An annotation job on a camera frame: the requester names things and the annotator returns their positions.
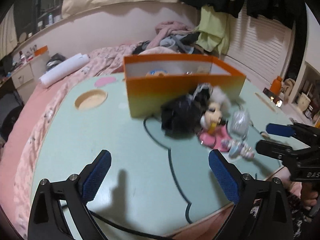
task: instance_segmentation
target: drawer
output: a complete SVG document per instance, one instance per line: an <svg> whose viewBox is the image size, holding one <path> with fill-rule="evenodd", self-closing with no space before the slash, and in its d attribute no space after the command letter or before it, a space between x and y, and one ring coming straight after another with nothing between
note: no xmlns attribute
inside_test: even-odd
<svg viewBox="0 0 320 240"><path fill-rule="evenodd" d="M33 79L31 79L30 81L28 81L27 83L24 83L17 89L24 103L28 101L29 97L33 93L33 90L35 90L36 85L37 83Z"/></svg>
<svg viewBox="0 0 320 240"><path fill-rule="evenodd" d="M19 69L17 72L14 72L12 74L12 82L15 88L22 86L23 84L27 83L31 79L33 79L33 73L32 73L30 64L25 65L24 67Z"/></svg>

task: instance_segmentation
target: blue gripper pad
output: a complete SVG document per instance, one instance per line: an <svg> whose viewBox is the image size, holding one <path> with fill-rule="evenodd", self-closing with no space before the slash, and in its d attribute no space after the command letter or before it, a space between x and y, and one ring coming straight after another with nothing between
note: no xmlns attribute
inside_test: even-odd
<svg viewBox="0 0 320 240"><path fill-rule="evenodd" d="M227 199L236 205L240 200L238 184L217 154L220 154L224 161L229 164L218 150L213 150L209 153L209 166L217 178Z"/></svg>
<svg viewBox="0 0 320 240"><path fill-rule="evenodd" d="M84 203L94 199L110 167L111 153L107 150L102 150L91 164L85 166L80 173L80 177L85 178L80 189Z"/></svg>
<svg viewBox="0 0 320 240"><path fill-rule="evenodd" d="M295 135L295 131L290 126L276 123L269 123L266 127L266 132L268 134L274 134L283 137L290 137Z"/></svg>

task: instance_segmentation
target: light green cloth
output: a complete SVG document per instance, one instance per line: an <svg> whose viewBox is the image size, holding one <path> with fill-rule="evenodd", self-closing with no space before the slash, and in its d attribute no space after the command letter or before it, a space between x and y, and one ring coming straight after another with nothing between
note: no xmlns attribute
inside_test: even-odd
<svg viewBox="0 0 320 240"><path fill-rule="evenodd" d="M226 54L229 49L230 22L229 14L215 12L212 6L201 8L201 20L196 31L200 32L196 42L206 51Z"/></svg>

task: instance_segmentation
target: orange object on desk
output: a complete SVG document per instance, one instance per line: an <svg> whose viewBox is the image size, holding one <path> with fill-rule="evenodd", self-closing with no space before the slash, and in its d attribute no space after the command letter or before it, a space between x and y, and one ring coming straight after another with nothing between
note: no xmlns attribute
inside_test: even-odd
<svg viewBox="0 0 320 240"><path fill-rule="evenodd" d="M39 55L41 55L41 54L44 54L46 51L48 51L48 46L44 46L44 47L42 47L42 48L40 48L40 49L37 49L37 50L35 51L35 57L36 57L36 56L39 56Z"/></svg>
<svg viewBox="0 0 320 240"><path fill-rule="evenodd" d="M269 89L276 96L279 96L279 94L280 94L281 81L282 81L282 78L280 76L277 76L277 78L273 81L273 83Z"/></svg>

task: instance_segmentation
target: orange bottle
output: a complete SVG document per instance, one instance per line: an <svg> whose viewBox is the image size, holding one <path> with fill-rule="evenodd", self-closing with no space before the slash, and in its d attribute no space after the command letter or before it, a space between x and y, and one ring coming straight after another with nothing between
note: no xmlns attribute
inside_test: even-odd
<svg viewBox="0 0 320 240"><path fill-rule="evenodd" d="M272 93L274 93L277 96L279 96L279 94L280 94L281 81L282 81L282 78L280 76L277 76L277 78L273 81L273 83L269 89Z"/></svg>

